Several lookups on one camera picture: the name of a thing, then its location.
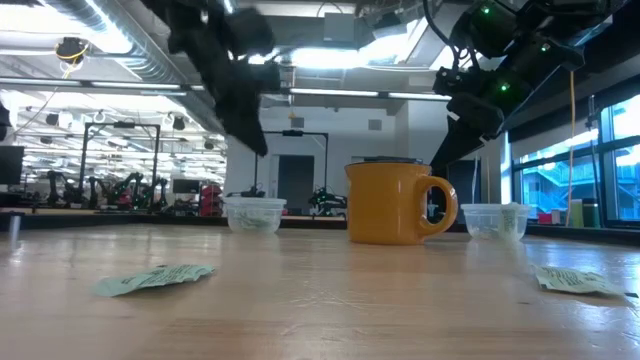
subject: plastic container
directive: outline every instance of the plastic container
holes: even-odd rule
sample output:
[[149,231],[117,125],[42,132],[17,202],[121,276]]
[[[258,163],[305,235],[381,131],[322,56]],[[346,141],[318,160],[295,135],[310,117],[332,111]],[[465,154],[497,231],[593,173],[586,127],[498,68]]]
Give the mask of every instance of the plastic container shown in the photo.
[[224,203],[232,231],[273,233],[280,227],[287,200],[225,197]]
[[474,238],[518,241],[527,229],[528,205],[464,204],[461,208]]

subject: yellow cable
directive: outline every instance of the yellow cable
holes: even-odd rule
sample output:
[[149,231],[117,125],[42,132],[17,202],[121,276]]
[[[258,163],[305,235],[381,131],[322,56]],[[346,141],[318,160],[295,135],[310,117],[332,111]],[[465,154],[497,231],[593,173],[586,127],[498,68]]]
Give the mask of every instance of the yellow cable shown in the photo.
[[[569,73],[569,94],[571,95],[571,139],[576,135],[576,89],[573,81],[573,71]],[[569,226],[571,216],[571,180],[573,177],[573,141],[569,149],[569,196],[567,197],[567,217],[564,226]]]
[[56,46],[54,47],[54,51],[56,52],[56,56],[57,56],[57,57],[58,57],[58,59],[60,59],[60,60],[71,60],[71,59],[74,59],[74,58],[80,57],[80,56],[84,55],[84,53],[86,53],[86,52],[87,52],[87,50],[89,49],[89,44],[87,44],[87,45],[84,47],[84,49],[82,49],[82,51],[80,51],[80,52],[79,52],[79,53],[77,53],[77,54],[69,55],[69,56],[60,56],[60,55],[58,55],[58,46],[59,46],[59,45],[58,45],[58,44],[56,44]]

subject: white wall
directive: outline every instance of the white wall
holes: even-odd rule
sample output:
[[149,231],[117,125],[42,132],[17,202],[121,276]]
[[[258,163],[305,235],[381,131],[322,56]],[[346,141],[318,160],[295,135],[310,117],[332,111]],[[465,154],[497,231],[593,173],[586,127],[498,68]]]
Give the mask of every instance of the white wall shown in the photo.
[[[383,109],[333,109],[299,108],[295,115],[305,118],[305,132],[329,133],[329,163],[327,185],[337,194],[348,190],[344,167],[353,157],[394,156],[396,153],[395,117],[387,116]],[[261,123],[265,131],[290,129],[288,108],[263,109]],[[382,120],[382,131],[368,130],[369,119]],[[266,135],[269,154],[258,161],[258,182],[268,191],[272,169],[272,157],[277,155],[312,155],[315,158],[314,183],[323,185],[324,138],[302,138]],[[235,139],[229,140],[227,151],[227,177],[225,193],[244,191],[253,185],[254,155]]]
[[429,164],[447,135],[447,103],[409,101],[409,157]]
[[396,114],[396,156],[409,157],[409,102],[405,102]]

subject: duct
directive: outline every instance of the duct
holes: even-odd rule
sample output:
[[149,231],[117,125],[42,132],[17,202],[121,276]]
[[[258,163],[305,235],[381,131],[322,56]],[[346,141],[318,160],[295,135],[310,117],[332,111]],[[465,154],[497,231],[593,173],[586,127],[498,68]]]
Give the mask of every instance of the duct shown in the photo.
[[[169,57],[153,42],[118,0],[40,0],[58,12],[80,21],[98,34],[120,32],[132,45],[128,55],[143,59],[118,59],[118,63],[142,79],[152,83],[184,83],[186,77]],[[222,126],[213,112],[213,99],[204,94],[188,93],[176,99],[207,131],[221,133]]]

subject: window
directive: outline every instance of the window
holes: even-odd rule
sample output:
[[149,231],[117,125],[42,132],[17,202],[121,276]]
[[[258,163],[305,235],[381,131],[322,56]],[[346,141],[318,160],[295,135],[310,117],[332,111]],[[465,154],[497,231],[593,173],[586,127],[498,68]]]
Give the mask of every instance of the window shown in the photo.
[[614,151],[617,218],[640,220],[640,145]]
[[[531,206],[530,218],[537,219],[539,213],[549,214],[551,210],[567,208],[569,200],[568,160],[523,169],[521,182],[522,203]],[[573,159],[571,198],[595,198],[594,183],[595,176],[591,156]]]
[[513,166],[516,201],[531,206],[531,219],[547,214],[545,223],[552,210],[567,209],[573,145],[572,199],[597,202],[602,211],[596,216],[607,227],[640,227],[638,119],[640,95],[605,108],[595,122],[598,129],[520,157]]
[[611,107],[614,139],[624,139],[640,135],[638,117],[640,117],[640,95]]
[[571,150],[572,144],[573,144],[574,151],[579,149],[585,149],[591,145],[591,140],[593,140],[594,144],[598,142],[598,129],[592,129],[591,131],[578,134],[572,137],[571,139],[567,139],[555,145],[551,145],[547,148],[538,150],[534,153],[527,154],[520,158],[520,162],[526,163],[527,161],[550,158],[558,154],[568,152],[569,150]]

